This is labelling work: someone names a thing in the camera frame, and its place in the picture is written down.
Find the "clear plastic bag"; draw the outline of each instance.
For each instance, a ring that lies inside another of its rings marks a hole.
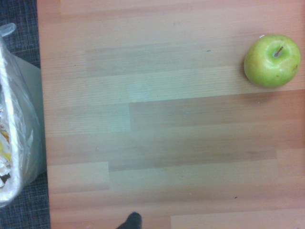
[[[17,62],[2,38],[15,28],[12,23],[0,27],[1,122],[7,128],[11,153],[10,178],[0,188],[0,207],[10,203],[25,185],[46,170],[40,122]]]

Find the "green apple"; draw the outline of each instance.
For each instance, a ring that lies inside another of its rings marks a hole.
[[[244,59],[244,72],[254,84],[279,87],[299,71],[301,52],[296,43],[284,35],[268,35],[257,40]]]

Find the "wood grain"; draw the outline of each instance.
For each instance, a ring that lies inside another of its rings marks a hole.
[[[52,228],[304,228],[305,68],[243,71],[262,35],[305,53],[305,1],[39,0]]]

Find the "trash bin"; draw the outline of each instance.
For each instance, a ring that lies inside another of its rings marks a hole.
[[[46,171],[41,71],[7,50],[2,37],[15,28],[12,23],[0,27],[1,128],[5,127],[9,142],[0,144],[0,151],[10,153],[5,154],[9,163],[5,169],[10,172],[0,188],[0,207]]]

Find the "floor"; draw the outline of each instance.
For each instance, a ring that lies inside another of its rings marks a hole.
[[[0,0],[0,26],[16,31],[4,40],[11,53],[40,68],[37,4],[34,0]],[[47,174],[41,174],[13,202],[0,208],[0,229],[50,228]]]

